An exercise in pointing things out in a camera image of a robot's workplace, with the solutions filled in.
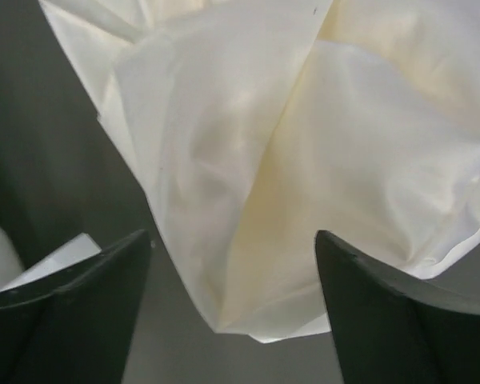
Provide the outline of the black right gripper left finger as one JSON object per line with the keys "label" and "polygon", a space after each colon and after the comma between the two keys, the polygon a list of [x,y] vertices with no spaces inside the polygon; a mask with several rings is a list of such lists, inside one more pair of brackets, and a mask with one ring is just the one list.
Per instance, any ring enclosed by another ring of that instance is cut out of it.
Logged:
{"label": "black right gripper left finger", "polygon": [[120,383],[146,276],[139,230],[99,254],[0,293],[0,383]]}

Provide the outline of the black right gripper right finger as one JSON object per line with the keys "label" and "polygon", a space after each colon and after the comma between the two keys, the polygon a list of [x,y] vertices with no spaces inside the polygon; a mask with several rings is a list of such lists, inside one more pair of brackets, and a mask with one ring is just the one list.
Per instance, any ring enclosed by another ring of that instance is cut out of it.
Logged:
{"label": "black right gripper right finger", "polygon": [[345,383],[480,383],[480,298],[415,278],[326,230],[315,257]]}

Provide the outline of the white pillow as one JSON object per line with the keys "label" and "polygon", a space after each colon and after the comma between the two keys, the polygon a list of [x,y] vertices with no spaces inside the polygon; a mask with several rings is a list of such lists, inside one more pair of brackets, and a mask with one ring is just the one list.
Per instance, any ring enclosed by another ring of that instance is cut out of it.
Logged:
{"label": "white pillow", "polygon": [[0,293],[41,280],[101,253],[102,248],[88,234],[79,234],[40,262],[25,268],[12,241],[0,227]]}

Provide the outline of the cream pillowcase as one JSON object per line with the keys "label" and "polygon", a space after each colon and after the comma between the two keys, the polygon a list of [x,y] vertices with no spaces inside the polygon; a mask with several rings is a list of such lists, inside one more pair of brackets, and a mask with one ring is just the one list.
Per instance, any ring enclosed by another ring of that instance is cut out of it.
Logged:
{"label": "cream pillowcase", "polygon": [[320,230],[421,279],[480,243],[480,1],[41,8],[213,331],[329,331]]}

